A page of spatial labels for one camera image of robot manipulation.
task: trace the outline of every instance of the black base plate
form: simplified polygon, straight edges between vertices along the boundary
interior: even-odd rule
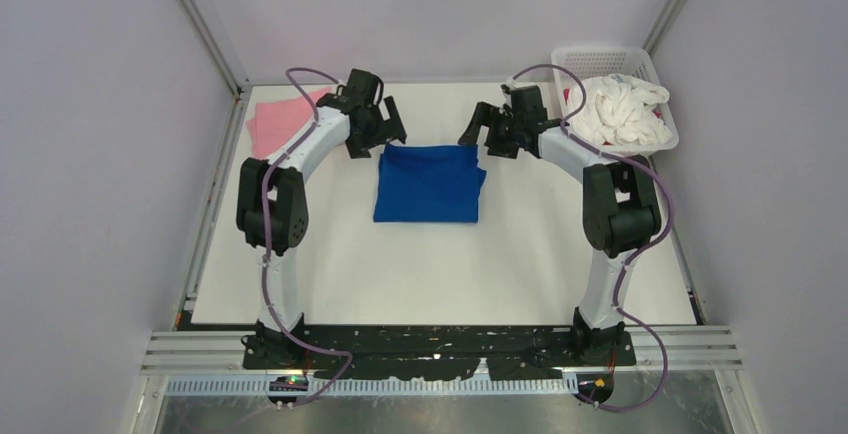
[[[594,384],[598,378],[601,378],[604,381],[604,385],[602,387]],[[597,374],[578,374],[577,383],[577,392],[579,392],[583,397],[577,395],[574,397],[578,401],[586,404],[593,404],[594,402],[602,404],[606,402],[610,397],[612,397],[612,391],[615,386],[615,380],[612,376],[598,376]]]
[[[568,348],[568,327],[553,326],[369,326],[302,325],[298,337],[315,346],[346,350],[354,360],[345,379],[427,381],[466,379],[474,374],[481,358],[486,359],[492,380],[556,379],[558,367],[598,366],[610,362],[613,348],[587,350],[575,359]],[[270,346],[256,336],[247,336],[245,369],[314,369],[315,377],[328,379],[343,358],[320,355],[291,345]],[[614,347],[616,364],[636,364],[630,334]]]

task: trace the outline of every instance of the white table surface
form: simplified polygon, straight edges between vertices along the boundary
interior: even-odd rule
[[[478,101],[503,102],[496,83],[387,84],[386,95],[395,97],[410,146],[456,144]],[[257,102],[296,96],[290,86],[254,87],[245,121]],[[297,257],[308,323],[571,323],[592,254],[581,224],[582,188],[526,152],[516,160],[487,156],[483,131],[480,167],[488,175],[476,225],[375,224],[382,148],[371,159],[351,160],[342,145],[324,160],[306,186],[310,224]],[[253,323],[259,312],[256,257],[235,225],[238,173],[250,148],[242,128],[194,323]],[[625,308],[648,323],[694,324],[671,239],[639,260]]]

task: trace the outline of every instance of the fabric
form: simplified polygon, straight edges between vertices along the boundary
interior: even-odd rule
[[[399,147],[380,156],[374,222],[472,222],[486,171],[476,146]]]
[[[657,105],[668,101],[668,90],[639,78],[612,74],[583,81],[586,107],[569,121],[581,137],[597,144],[665,144],[673,137]],[[566,110],[580,105],[582,93],[565,93]]]
[[[331,88],[309,93],[318,101]],[[303,96],[277,102],[259,102],[253,119],[245,123],[253,141],[251,152],[256,159],[265,159],[285,146],[312,117],[312,107]]]

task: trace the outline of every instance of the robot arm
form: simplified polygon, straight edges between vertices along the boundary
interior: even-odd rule
[[[577,356],[591,347],[617,344],[624,331],[613,293],[625,260],[660,231],[661,216],[653,181],[627,164],[590,152],[549,120],[538,86],[501,87],[507,100],[498,108],[478,103],[471,123],[459,140],[476,145],[480,127],[489,132],[488,154],[516,158],[519,149],[559,166],[583,185],[583,231],[595,249],[589,283],[574,312],[571,344]],[[647,165],[643,157],[635,158]],[[618,194],[628,195],[618,200]],[[633,263],[621,279],[619,300],[624,301]]]
[[[382,99],[389,113],[383,119],[379,98],[382,98],[382,81],[375,75],[354,69],[348,82],[336,93],[326,94],[316,103],[318,119],[304,126],[310,130],[301,144],[296,144],[303,132],[294,136],[289,144],[271,158],[288,153],[288,156],[271,174],[268,187],[271,218],[271,245],[274,256],[270,260],[268,291],[271,300],[288,330],[292,330],[303,317],[303,308],[297,296],[295,256],[297,246],[309,227],[305,184],[315,168],[341,143],[347,146],[351,158],[371,157],[369,149],[392,140],[406,142],[406,131],[391,97]],[[256,249],[257,263],[263,262],[265,230],[262,214],[262,179],[271,166],[267,160],[249,158],[241,166],[236,225],[244,232],[245,241]],[[260,309],[258,330],[277,331],[276,323],[268,309]]]

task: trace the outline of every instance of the metal floor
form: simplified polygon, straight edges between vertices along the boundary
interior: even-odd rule
[[[658,379],[659,373],[655,371],[616,373],[616,390],[608,403],[638,402],[653,391]],[[233,425],[257,409],[261,412]],[[265,397],[166,397],[157,433],[209,431],[240,434],[734,432],[712,371],[671,372],[664,395],[647,408],[624,415],[595,410],[568,394],[325,398],[280,411]]]

